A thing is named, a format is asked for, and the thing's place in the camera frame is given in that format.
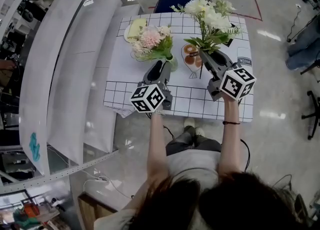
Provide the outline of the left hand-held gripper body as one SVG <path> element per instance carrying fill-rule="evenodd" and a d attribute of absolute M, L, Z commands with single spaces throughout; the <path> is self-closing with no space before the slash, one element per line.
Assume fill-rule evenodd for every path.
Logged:
<path fill-rule="evenodd" d="M 129 101 L 139 113 L 154 113 L 159 106 L 170 110 L 173 96 L 167 88 L 172 65 L 158 60 L 145 73 Z"/>

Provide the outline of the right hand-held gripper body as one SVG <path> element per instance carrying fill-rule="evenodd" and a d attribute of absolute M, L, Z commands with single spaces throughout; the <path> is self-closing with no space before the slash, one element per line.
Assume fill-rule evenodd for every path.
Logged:
<path fill-rule="evenodd" d="M 209 54 L 212 58 L 212 78 L 208 82 L 207 90 L 214 101 L 226 94 L 234 100 L 240 100 L 248 95 L 253 88 L 256 77 L 234 62 L 232 66 L 218 65 L 218 50 Z"/>

